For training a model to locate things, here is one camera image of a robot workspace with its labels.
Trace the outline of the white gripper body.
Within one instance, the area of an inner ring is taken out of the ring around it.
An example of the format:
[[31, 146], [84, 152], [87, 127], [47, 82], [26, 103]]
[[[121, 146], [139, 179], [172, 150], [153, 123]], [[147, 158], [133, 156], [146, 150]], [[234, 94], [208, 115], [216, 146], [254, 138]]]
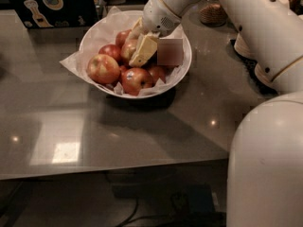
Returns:
[[149, 0], [143, 9], [143, 27], [160, 37], [169, 36], [181, 23], [181, 18], [169, 10], [163, 0]]

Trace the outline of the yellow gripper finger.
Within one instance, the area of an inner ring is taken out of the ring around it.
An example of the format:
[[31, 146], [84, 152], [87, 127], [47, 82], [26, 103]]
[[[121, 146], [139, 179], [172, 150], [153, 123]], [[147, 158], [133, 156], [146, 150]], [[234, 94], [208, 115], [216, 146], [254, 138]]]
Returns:
[[131, 67], [142, 67], [157, 51], [158, 35], [156, 33], [141, 34], [137, 40], [129, 65]]
[[143, 20], [141, 17], [137, 19], [134, 23], [129, 35], [127, 36], [126, 40], [134, 40], [137, 39], [141, 34], [146, 34], [147, 30], [144, 28]]

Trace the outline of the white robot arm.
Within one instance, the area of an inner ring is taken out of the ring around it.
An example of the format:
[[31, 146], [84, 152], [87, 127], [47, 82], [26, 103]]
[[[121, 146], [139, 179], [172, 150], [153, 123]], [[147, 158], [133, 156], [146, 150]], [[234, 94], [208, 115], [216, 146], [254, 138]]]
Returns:
[[[149, 0], [143, 26], [167, 36], [201, 0]], [[277, 91], [238, 126], [228, 164], [226, 227], [303, 227], [303, 20], [278, 0], [220, 0]]]

